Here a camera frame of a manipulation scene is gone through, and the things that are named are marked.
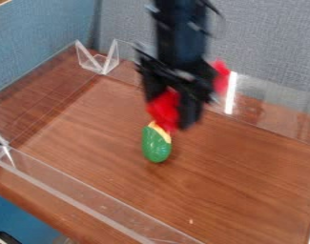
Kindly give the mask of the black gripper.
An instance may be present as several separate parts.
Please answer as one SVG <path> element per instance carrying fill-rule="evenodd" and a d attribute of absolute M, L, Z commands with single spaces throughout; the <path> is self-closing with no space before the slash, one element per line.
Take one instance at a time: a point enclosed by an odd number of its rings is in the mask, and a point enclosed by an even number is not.
<path fill-rule="evenodd" d="M 219 71 L 204 59 L 189 67 L 172 68 L 149 52 L 137 49 L 137 70 L 142 75 L 142 85 L 146 101 L 152 102 L 168 89 L 180 93 L 180 129 L 189 129 L 201 119 L 204 95 L 215 93 L 215 79 Z"/>

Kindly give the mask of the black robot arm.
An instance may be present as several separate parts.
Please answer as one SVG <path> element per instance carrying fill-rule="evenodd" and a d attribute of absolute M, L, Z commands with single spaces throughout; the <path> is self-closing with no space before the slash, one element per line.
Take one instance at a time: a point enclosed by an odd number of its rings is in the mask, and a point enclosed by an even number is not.
<path fill-rule="evenodd" d="M 168 132 L 190 128 L 217 93 L 217 69 L 205 59 L 211 0 L 154 0 L 156 52 L 137 47 L 148 112 Z"/>

